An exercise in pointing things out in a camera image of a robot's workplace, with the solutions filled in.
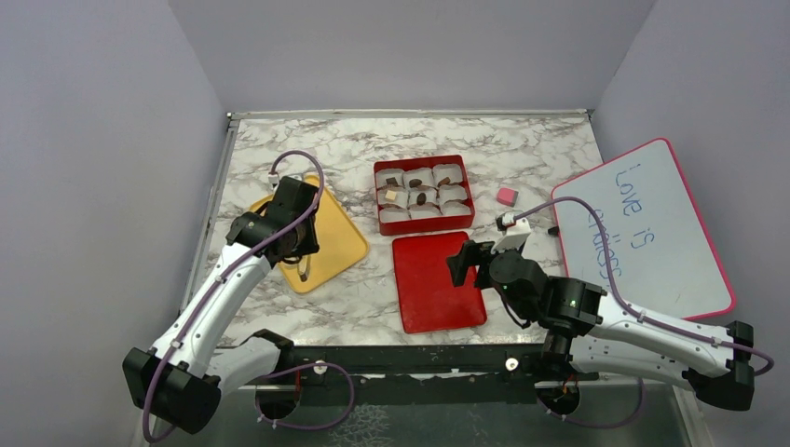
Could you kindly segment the red box lid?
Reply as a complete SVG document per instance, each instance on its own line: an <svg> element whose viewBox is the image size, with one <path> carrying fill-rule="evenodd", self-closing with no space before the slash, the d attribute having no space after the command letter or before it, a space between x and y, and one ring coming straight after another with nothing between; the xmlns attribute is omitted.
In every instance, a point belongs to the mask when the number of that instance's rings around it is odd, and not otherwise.
<svg viewBox="0 0 790 447"><path fill-rule="evenodd" d="M456 287L447 265L447 258L458 254L468 240L463 231L393 240L393 271L405 332L451 331L486 323L484 299L474 287L476 271L470 269L465 283Z"/></svg>

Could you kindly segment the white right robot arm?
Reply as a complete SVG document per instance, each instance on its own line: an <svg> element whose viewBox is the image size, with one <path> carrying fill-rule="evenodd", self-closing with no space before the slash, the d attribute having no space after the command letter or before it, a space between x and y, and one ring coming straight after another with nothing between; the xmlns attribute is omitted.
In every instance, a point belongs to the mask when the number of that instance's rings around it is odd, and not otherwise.
<svg viewBox="0 0 790 447"><path fill-rule="evenodd" d="M519 327L546 330L538 368L551 379L617 373L690 390L719 409L751 407L754 329L747 323L713 326L621 306L600 286L550 276L519 250L497 251L491 242L467 240L446 263L454 286L476 268L475 288L495 290Z"/></svg>

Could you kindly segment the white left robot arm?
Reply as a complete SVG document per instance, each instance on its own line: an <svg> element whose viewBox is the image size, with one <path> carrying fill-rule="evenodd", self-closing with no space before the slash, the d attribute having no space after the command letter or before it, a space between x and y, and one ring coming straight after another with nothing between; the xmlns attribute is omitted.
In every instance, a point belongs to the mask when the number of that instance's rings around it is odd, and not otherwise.
<svg viewBox="0 0 790 447"><path fill-rule="evenodd" d="M251 291L279 262L319 251L316 214L324 184L284 177L255 211L233 220L211 276L197 297L146 350L133 347L122 362L132 403L189 434L212 419L223 395L253 379L252 365L268 381L293 369L290 342L257 333L222 356L218 342Z"/></svg>

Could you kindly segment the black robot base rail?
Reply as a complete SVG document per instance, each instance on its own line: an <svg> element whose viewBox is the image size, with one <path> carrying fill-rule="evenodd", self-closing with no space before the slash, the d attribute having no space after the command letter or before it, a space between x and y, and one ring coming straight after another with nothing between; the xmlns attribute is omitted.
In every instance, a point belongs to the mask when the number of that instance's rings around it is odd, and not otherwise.
<svg viewBox="0 0 790 447"><path fill-rule="evenodd" d="M534 404L541 382L592 380L545 353L543 344L299 345L273 332L275 361L262 360L243 378L265 399L303 406Z"/></svg>

